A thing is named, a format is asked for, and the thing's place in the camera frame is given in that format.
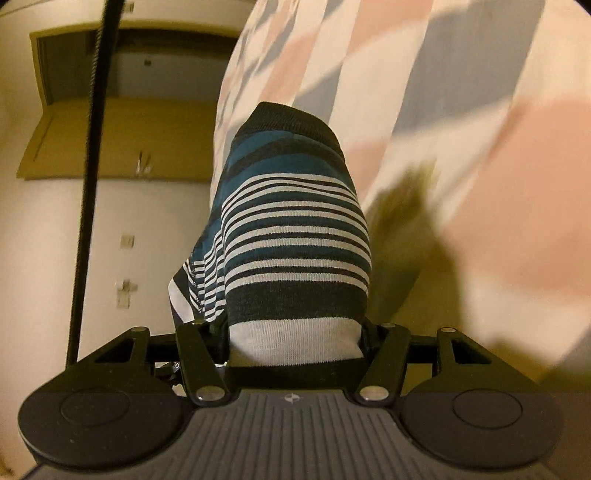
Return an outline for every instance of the gray ribbed plate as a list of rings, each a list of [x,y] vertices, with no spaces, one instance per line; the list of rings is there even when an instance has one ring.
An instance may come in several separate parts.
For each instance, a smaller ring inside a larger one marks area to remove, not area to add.
[[[41,466],[28,480],[559,480],[538,464],[469,472],[414,446],[379,408],[341,391],[243,391],[232,404],[197,410],[167,450],[108,473]]]

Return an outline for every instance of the wall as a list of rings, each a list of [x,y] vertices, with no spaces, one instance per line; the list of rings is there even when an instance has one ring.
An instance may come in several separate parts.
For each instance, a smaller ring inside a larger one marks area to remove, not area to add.
[[[101,2],[52,0],[6,15],[10,7],[0,12],[0,450],[20,477],[34,462],[18,434],[19,406],[64,368],[82,195],[81,181],[15,178],[42,111],[29,32],[97,21]],[[140,0],[134,15],[239,29],[250,8]],[[131,326],[172,330],[166,286],[206,223],[208,195],[205,184],[99,184],[81,356]],[[134,249],[119,249],[122,233],[136,236]],[[123,278],[139,285],[129,310],[115,309]]]

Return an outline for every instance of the black cable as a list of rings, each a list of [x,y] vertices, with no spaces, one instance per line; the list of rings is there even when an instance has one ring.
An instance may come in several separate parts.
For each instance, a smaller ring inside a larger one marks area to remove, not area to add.
[[[102,20],[96,36],[95,58],[92,62],[90,78],[90,114],[88,136],[86,138],[86,167],[82,190],[82,209],[80,212],[80,233],[78,237],[78,254],[76,258],[76,276],[74,277],[74,293],[72,295],[72,315],[70,317],[70,334],[66,353],[66,368],[78,360],[80,347],[80,330],[84,311],[84,296],[90,241],[92,239],[92,223],[95,217],[96,182],[99,171],[100,137],[105,116],[105,99],[111,58],[115,52],[117,31],[125,0],[106,0]]]

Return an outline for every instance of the crosshair logo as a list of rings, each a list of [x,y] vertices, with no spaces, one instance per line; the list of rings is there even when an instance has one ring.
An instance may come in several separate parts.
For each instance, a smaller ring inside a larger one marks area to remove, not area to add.
[[[293,405],[297,401],[300,401],[301,397],[296,393],[288,393],[283,399]]]

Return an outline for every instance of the checkered fabric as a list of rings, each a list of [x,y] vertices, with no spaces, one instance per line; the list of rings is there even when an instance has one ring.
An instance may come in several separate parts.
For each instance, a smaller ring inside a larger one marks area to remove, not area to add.
[[[591,18],[573,0],[259,0],[220,93],[212,199],[264,100],[331,127],[366,213],[432,172],[433,242],[400,214],[399,249],[372,250],[374,268],[412,259],[384,269],[404,292],[391,321],[523,351],[534,378],[588,330]]]

